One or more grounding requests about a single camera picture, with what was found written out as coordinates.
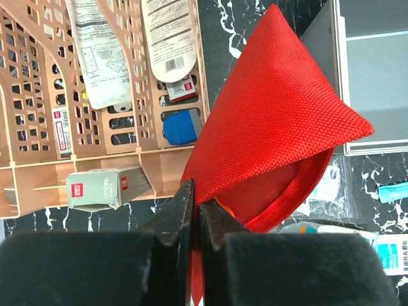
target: red and white label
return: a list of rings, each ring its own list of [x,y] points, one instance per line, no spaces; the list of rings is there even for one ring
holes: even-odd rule
[[[52,115],[59,153],[62,157],[69,157],[71,154],[71,139],[69,137],[68,113],[66,107],[54,108],[52,110]]]
[[[186,83],[186,84],[184,84],[184,88],[185,88],[187,91],[190,91],[191,89],[193,89],[193,83]]]
[[[71,196],[73,198],[79,198],[81,196],[84,196],[84,185],[82,183],[72,184]]]
[[[126,177],[122,177],[122,190],[126,190],[128,188],[128,179]]]
[[[166,83],[170,102],[176,103],[197,96],[193,78],[188,74],[178,82]]]

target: blue object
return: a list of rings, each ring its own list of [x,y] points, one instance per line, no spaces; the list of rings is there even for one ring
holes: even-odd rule
[[[408,198],[408,182],[378,187],[378,197],[381,203],[388,203]]]
[[[167,118],[163,129],[164,137],[171,145],[195,142],[202,130],[200,116],[195,109],[184,110]]]

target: blister package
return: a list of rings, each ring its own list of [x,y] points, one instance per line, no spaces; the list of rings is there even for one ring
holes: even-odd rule
[[[347,185],[348,165],[342,154],[334,154],[322,179],[293,217],[313,219],[353,218],[356,215]]]

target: gray box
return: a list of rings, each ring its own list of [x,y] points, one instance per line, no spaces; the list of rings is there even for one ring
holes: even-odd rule
[[[139,166],[72,173],[66,179],[66,186],[68,207],[87,212],[117,209],[151,190]]]
[[[408,1],[328,0],[302,36],[339,97],[374,127],[347,156],[408,151]]]

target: teal object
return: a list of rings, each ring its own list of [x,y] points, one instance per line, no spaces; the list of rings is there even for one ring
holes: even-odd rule
[[[380,244],[377,247],[377,253],[384,269],[398,268],[398,251],[396,244]]]
[[[381,203],[408,198],[408,182],[378,187],[378,197]]]

